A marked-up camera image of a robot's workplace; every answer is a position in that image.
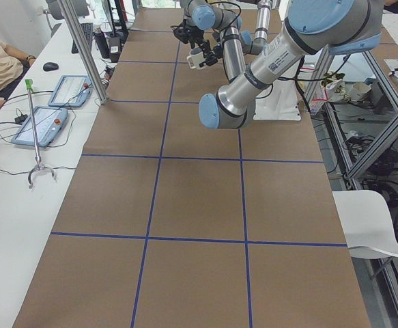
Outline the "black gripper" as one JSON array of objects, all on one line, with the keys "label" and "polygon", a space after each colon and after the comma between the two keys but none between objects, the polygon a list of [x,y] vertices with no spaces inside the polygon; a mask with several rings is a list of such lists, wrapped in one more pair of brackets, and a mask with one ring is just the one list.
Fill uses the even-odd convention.
[{"label": "black gripper", "polygon": [[204,32],[196,26],[185,25],[181,28],[181,42],[189,44],[191,48],[207,46],[208,41],[204,38]]},{"label": "black gripper", "polygon": [[216,64],[219,59],[223,58],[222,42],[218,42],[213,49],[210,46],[210,41],[202,39],[199,44],[204,60],[199,64],[199,67],[212,66]]}]

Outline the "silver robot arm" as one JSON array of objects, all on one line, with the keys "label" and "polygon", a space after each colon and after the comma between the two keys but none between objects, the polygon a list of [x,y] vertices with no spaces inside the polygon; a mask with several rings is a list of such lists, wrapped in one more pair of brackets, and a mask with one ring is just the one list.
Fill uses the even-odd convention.
[{"label": "silver robot arm", "polygon": [[[243,54],[257,55],[266,44],[269,32],[269,23],[273,1],[253,1],[257,5],[257,20],[254,38],[249,31],[240,34]],[[229,28],[240,28],[241,10],[234,12],[230,9],[222,9],[215,5],[204,3],[197,5],[191,12],[191,18],[196,27],[202,31],[214,30],[214,39],[217,44],[213,49],[204,46],[202,49],[204,62],[202,66],[212,66],[223,58],[223,39],[229,39]]]},{"label": "silver robot arm", "polygon": [[239,34],[239,20],[229,10],[206,1],[181,1],[189,27],[215,29],[223,46],[229,84],[199,102],[207,128],[238,129],[255,113],[255,99],[301,57],[328,47],[331,55],[360,53],[380,41],[383,1],[291,1],[280,34],[266,42],[271,2],[257,1],[255,39]]}]

